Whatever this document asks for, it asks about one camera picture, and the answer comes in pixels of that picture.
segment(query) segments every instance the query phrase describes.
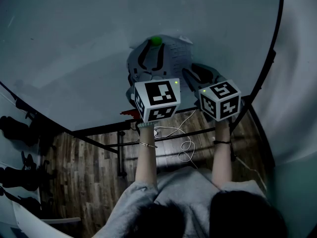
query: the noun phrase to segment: gray shirt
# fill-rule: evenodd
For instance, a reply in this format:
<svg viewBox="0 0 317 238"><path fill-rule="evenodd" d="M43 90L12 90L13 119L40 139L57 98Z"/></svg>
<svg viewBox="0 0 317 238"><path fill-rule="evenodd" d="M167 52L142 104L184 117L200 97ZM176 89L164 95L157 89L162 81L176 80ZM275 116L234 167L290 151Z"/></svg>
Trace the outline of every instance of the gray shirt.
<svg viewBox="0 0 317 238"><path fill-rule="evenodd" d="M254 180L227 182L221 190L244 190L264 196ZM185 167L172 173L160 174L158 186L134 182L120 197L106 225L94 238L122 238L130 223L138 216L138 209L154 203L173 202L185 214L185 234L199 238L209 237L210 205L220 190L211 182L211 171Z"/></svg>

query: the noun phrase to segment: green ball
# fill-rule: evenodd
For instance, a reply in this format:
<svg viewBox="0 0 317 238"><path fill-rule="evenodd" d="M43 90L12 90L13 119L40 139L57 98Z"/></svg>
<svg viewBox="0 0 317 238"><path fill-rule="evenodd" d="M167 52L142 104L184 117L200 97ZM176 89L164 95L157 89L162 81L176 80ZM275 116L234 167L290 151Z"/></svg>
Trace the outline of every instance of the green ball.
<svg viewBox="0 0 317 238"><path fill-rule="evenodd" d="M153 36L151 37L151 44L153 46L159 46L162 44L162 38L159 36Z"/></svg>

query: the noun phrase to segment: red object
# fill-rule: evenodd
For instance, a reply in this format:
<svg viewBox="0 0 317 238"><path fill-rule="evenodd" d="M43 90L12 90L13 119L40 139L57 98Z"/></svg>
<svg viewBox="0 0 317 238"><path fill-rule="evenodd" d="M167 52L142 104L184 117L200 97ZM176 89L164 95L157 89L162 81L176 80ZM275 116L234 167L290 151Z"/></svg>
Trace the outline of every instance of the red object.
<svg viewBox="0 0 317 238"><path fill-rule="evenodd" d="M130 115L133 117L133 119L140 119L140 113L137 109L123 111L120 113L120 115Z"/></svg>

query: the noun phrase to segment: black metal frame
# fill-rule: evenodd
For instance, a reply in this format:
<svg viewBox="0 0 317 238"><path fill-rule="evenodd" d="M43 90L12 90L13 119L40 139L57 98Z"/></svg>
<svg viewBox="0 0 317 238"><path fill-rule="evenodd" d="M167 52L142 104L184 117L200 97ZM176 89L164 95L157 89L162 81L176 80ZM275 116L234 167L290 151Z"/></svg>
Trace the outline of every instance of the black metal frame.
<svg viewBox="0 0 317 238"><path fill-rule="evenodd" d="M283 4L284 4L284 0L280 0L279 1L278 14L277 14L277 20L276 20L276 26L275 26L272 42L271 42L270 48L268 50L268 54L267 54L266 60L264 62L263 68L261 70L261 73L260 73L260 75L258 77L258 80L257 80L257 82L256 82L256 84L255 84L250 96L248 96L245 99L245 104L244 104L240 114L238 115L237 119L230 125L230 133L232 133L232 131L235 129L235 127L238 125L238 123L241 121L241 119L243 118L243 116L246 114L246 112L248 110L251 111L251 114L252 114L253 118L255 117L254 116L255 112L254 112L254 110L252 108L252 102L255 99L255 97L258 94L258 92L260 91L261 86L262 86L262 84L263 84L263 82L264 82L264 80L265 80L265 78L266 78L266 76L267 76L267 74L268 74L268 72L269 72L269 70L271 68L271 65L274 62L274 58L275 58L276 52L273 50L273 48L274 48L274 44L275 44L275 41L276 41L276 38L277 38L277 33L278 33L279 26L280 26L281 18L282 18ZM11 94L13 94L5 85L3 85L1 82L0 82L0 84L7 91L9 91ZM124 132L120 131L120 130L123 130L124 128L127 128L127 125L130 124L130 122L132 122L132 121L135 121L135 120L133 119L133 120L128 120L128 121L123 122L123 123L116 123L116 124L100 126L100 127L96 127L96 128L91 128L91 129L86 129L86 130L79 130L79 131L70 131L69 129L66 129L66 128L62 127L58 123L56 123L54 121L52 121L52 122L54 122L56 125L58 125L61 128L63 128L63 130L65 132L67 132L68 134L70 134L70 135L72 135L74 137L77 137L77 138L79 138L79 139L81 139L81 140L83 140L83 141L85 141L87 143L90 143L92 145L95 145L97 147L103 148L103 149L105 149L107 151L110 151L110 152L113 152L113 153L117 154L117 156L118 156L117 157L117 159L118 159L118 164L117 164L118 176L125 177L126 176L126 172L121 170L121 152L120 152L120 147L121 146L127 146L127 145L136 145L136 144L139 144L139 143L138 142L120 143L120 137L122 135L124 135ZM260 122L257 120L257 117L256 117L255 121L257 121L256 125L257 125L257 127L259 129ZM99 142L96 142L96 141L86 137L87 135L111 132L110 130L112 130L112 129L110 129L109 126L111 126L112 128L116 127L116 130L117 130L117 143L116 144L103 145L103 144L101 144ZM203 129L203 130L199 130L199 131L189 132L189 133L186 133L186 134L174 135L174 136L170 136L168 138L159 138L159 139L155 139L155 141L165 141L165 140L170 140L170 139L175 139L175 138L180 138L180 137L192 136L192 135L206 133L206 132L214 131L214 130L215 130L215 128L213 127L213 128Z"/></svg>

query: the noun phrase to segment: wooden floor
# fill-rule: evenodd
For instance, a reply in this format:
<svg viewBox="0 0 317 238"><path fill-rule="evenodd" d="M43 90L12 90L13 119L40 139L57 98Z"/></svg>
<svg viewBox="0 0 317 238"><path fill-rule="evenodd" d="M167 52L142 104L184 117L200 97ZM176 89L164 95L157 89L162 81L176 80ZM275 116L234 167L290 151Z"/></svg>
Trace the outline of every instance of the wooden floor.
<svg viewBox="0 0 317 238"><path fill-rule="evenodd" d="M177 114L174 118L161 121L161 126L178 127L192 113ZM182 126L186 132L201 130L213 126L207 123L200 111L196 111ZM172 129L164 129L158 136L166 136ZM191 136L196 150L193 162L198 167L212 167L214 132ZM104 144L115 144L117 133L108 133L91 136L90 138ZM136 131L125 131L123 142L136 141ZM158 172L173 171L183 166L192 165L178 159L182 152L181 143L188 138L157 142ZM265 156L264 145L249 114L246 114L231 136L234 153L239 156L250 168L259 171L265 180L265 168L261 155ZM117 155L98 148L67 133L57 136L54 140L57 150L52 149L42 157L42 161L49 160L49 173L56 170L57 178L51 181L53 193L52 218L81 217L82 223L65 225L62 230L73 237L92 237L107 221L123 191L134 181L138 157L138 145L121 148L123 167L127 172L126 178L117 176ZM245 181L254 179L263 189L255 172L249 171L238 161L233 162L233 180ZM42 200L48 197L41 193Z"/></svg>

